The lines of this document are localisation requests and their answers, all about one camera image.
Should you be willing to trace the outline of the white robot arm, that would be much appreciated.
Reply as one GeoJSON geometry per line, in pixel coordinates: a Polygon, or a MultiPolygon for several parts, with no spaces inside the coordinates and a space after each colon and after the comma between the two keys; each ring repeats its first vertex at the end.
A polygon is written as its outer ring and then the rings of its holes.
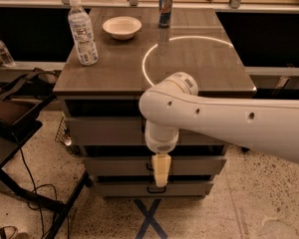
{"type": "Polygon", "coordinates": [[[299,100],[205,98],[193,77],[180,72],[147,89],[139,108],[158,187],[167,185],[168,154],[181,129],[299,164],[299,100]]]}

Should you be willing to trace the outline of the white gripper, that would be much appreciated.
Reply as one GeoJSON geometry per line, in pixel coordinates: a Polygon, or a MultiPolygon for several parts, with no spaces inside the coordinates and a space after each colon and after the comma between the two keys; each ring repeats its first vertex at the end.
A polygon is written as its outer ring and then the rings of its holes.
{"type": "Polygon", "coordinates": [[[157,187],[165,187],[171,164],[172,152],[178,141],[178,129],[146,122],[145,129],[146,144],[149,150],[156,155],[151,157],[153,176],[157,187]]]}

